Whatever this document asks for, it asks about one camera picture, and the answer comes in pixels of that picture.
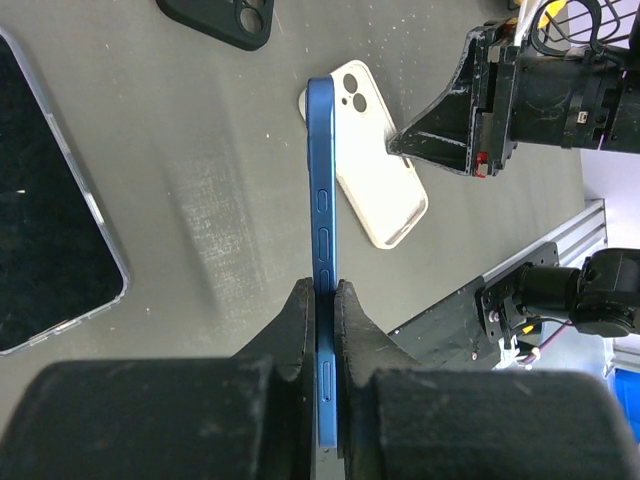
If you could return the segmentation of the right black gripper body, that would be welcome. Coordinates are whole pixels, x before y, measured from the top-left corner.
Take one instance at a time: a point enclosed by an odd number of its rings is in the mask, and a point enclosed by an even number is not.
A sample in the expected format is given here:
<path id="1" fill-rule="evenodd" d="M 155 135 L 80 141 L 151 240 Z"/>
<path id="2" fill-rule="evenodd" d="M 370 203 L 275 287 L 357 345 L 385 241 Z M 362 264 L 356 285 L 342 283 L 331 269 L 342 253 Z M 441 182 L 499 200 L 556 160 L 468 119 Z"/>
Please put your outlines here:
<path id="1" fill-rule="evenodd" d="M 502 22 L 468 36 L 467 172 L 501 171 L 519 143 L 622 152 L 625 50 L 597 37 L 565 50 Z"/>

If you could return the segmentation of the blue phone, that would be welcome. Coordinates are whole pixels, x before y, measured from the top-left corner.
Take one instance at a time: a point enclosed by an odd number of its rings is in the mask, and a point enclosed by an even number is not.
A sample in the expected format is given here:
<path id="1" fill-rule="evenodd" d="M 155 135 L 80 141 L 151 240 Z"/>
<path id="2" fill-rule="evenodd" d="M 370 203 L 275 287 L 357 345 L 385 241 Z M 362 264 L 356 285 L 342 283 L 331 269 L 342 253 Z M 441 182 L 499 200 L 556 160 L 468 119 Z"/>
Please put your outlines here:
<path id="1" fill-rule="evenodd" d="M 337 289 L 335 89 L 330 76 L 311 78 L 305 98 L 310 191 L 312 281 L 316 315 L 318 445 L 338 446 L 334 296 Z"/>

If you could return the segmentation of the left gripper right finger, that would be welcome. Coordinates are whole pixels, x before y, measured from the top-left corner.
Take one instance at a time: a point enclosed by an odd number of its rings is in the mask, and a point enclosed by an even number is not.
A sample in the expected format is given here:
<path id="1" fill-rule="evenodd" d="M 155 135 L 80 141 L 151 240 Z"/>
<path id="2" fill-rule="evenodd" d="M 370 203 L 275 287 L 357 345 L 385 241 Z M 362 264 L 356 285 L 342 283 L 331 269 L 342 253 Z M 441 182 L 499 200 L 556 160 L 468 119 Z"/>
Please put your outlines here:
<path id="1" fill-rule="evenodd" d="M 608 389 L 572 371 L 427 370 L 334 300 L 349 479 L 635 479 L 639 450 Z"/>

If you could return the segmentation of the blue storage bin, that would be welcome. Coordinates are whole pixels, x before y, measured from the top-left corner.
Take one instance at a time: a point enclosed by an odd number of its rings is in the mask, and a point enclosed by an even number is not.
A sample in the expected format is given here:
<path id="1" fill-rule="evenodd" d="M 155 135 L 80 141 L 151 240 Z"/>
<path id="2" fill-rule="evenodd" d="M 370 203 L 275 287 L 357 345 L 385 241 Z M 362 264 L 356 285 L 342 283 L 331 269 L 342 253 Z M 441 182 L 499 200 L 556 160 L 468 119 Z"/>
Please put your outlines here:
<path id="1" fill-rule="evenodd" d="M 626 420 L 640 441 L 640 374 L 623 369 L 614 372 L 614 390 Z"/>

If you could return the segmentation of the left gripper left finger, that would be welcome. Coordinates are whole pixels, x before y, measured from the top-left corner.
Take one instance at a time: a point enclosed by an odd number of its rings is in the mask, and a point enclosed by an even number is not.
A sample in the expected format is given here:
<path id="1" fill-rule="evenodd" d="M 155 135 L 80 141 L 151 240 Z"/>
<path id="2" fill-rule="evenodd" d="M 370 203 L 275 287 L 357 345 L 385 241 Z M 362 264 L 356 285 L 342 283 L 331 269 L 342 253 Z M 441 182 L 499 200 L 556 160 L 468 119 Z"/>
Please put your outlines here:
<path id="1" fill-rule="evenodd" d="M 311 479 L 315 301 L 225 358 L 77 360 L 41 370 L 1 438 L 5 479 Z"/>

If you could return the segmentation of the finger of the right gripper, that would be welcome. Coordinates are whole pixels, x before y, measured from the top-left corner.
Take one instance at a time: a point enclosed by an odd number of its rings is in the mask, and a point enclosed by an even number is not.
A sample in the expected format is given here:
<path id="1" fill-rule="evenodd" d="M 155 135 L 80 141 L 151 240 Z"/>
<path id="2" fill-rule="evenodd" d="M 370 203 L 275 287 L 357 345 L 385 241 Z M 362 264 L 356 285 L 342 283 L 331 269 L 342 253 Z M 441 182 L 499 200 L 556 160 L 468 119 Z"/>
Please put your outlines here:
<path id="1" fill-rule="evenodd" d="M 469 131 L 478 32 L 470 31 L 444 91 L 387 142 L 387 152 L 469 175 Z"/>

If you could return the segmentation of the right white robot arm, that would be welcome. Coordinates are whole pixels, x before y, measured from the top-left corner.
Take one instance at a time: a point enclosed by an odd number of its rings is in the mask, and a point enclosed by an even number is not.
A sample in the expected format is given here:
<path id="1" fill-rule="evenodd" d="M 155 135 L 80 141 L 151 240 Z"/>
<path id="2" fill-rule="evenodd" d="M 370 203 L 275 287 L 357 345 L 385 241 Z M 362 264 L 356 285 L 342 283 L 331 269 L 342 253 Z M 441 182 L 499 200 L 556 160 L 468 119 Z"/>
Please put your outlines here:
<path id="1" fill-rule="evenodd" d="M 503 170 L 521 143 L 639 150 L 639 31 L 621 34 L 612 1 L 582 1 L 588 28 L 566 32 L 561 1 L 521 2 L 514 18 L 471 30 L 445 90 L 387 144 L 391 154 L 473 177 Z M 492 341 L 564 320 L 603 338 L 639 329 L 639 254 L 607 249 L 580 268 L 527 263 L 482 290 Z"/>

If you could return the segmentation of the beige phone case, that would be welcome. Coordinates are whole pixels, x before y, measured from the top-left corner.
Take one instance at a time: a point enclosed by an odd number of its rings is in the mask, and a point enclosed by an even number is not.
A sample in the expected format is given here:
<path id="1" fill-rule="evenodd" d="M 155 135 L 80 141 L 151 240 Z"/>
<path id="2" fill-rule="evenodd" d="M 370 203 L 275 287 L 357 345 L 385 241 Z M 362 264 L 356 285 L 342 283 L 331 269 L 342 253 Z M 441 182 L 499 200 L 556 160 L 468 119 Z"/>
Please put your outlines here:
<path id="1" fill-rule="evenodd" d="M 387 152 L 396 128 L 369 67 L 351 60 L 311 78 L 325 76 L 333 78 L 335 89 L 336 188 L 342 188 L 370 242 L 393 249 L 426 213 L 427 193 L 411 161 Z M 299 97 L 304 119 L 306 90 L 307 85 Z"/>

